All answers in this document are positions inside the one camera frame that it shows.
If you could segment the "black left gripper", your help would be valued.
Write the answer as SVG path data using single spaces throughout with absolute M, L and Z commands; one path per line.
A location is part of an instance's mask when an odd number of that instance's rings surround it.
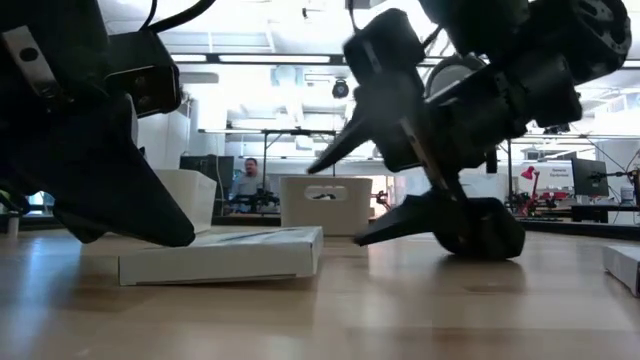
M 69 95 L 102 82 L 108 38 L 97 0 L 0 0 L 0 116 L 38 108 L 2 40 L 22 26 Z M 133 115 L 129 96 L 119 94 L 76 113 L 14 118 L 0 130 L 0 187 L 51 195 L 54 217 L 85 244 L 115 233 L 190 245 L 191 221 L 132 140 Z

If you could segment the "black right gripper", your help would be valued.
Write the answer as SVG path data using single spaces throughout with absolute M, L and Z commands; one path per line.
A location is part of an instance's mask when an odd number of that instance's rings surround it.
M 420 167 L 436 191 L 409 195 L 354 243 L 368 246 L 431 233 L 450 253 L 502 261 L 521 255 L 526 232 L 496 198 L 466 198 L 459 173 L 486 160 L 488 150 L 525 132 L 529 115 L 526 77 L 487 66 L 426 98 L 400 71 L 378 75 L 376 89 L 357 88 L 351 119 L 307 168 L 323 171 L 372 140 L 376 132 L 385 166 Z

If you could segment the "white cardboard box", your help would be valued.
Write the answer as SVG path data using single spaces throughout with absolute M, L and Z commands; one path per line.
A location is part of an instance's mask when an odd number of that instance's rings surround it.
M 602 250 L 604 269 L 640 298 L 640 246 L 610 245 Z
M 195 284 L 312 277 L 324 234 L 285 227 L 197 237 L 186 247 L 136 250 L 118 258 L 119 284 Z

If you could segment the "white plastic bin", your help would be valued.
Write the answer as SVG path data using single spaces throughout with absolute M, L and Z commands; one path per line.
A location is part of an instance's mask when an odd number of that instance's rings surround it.
M 196 234 L 211 228 L 217 183 L 185 169 L 156 169 L 155 174 L 194 226 Z
M 325 236 L 354 237 L 369 224 L 370 178 L 285 176 L 282 227 L 320 226 Z

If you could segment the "black equipment cabinet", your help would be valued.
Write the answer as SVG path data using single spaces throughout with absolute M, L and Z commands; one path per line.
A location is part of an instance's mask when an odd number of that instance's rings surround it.
M 216 182 L 213 217 L 222 216 L 234 181 L 234 158 L 218 155 L 181 156 L 179 168 L 198 171 Z

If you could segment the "round black desk lamp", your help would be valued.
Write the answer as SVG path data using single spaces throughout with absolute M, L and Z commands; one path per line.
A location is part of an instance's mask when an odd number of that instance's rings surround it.
M 426 97 L 462 80 L 475 71 L 480 70 L 486 63 L 474 56 L 454 54 L 440 61 L 429 73 L 426 81 Z

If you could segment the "red desk lamp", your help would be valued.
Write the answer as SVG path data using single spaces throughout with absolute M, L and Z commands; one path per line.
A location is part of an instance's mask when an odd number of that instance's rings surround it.
M 525 171 L 521 173 L 521 177 L 527 180 L 532 181 L 531 191 L 528 193 L 529 199 L 532 201 L 536 200 L 536 191 L 537 185 L 539 181 L 540 171 L 537 170 L 534 166 L 529 166 Z

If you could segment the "person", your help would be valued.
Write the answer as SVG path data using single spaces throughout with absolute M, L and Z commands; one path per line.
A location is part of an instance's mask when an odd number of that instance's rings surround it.
M 271 190 L 269 177 L 260 171 L 255 158 L 246 158 L 244 162 L 244 172 L 232 185 L 231 197 L 255 195 L 260 189 L 264 191 Z

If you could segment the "black computer monitor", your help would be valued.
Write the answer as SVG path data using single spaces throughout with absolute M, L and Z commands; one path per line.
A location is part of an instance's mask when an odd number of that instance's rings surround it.
M 576 195 L 609 195 L 606 164 L 603 161 L 574 158 L 571 160 L 571 167 Z

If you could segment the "dark background desk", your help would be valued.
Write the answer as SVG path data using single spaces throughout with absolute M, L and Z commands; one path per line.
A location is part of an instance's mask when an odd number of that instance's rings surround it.
M 640 207 L 635 205 L 573 205 L 570 208 L 571 219 L 573 222 L 594 221 L 597 223 L 608 223 L 609 213 L 615 212 L 640 212 Z

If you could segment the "long ceiling light strip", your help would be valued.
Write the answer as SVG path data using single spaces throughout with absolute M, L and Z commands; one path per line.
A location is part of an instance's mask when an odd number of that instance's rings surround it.
M 346 59 L 342 55 L 287 55 L 287 54 L 219 54 L 219 53 L 178 53 L 172 54 L 172 59 L 178 63 L 209 63 L 209 64 L 260 64 L 260 65 L 321 65 L 346 66 Z

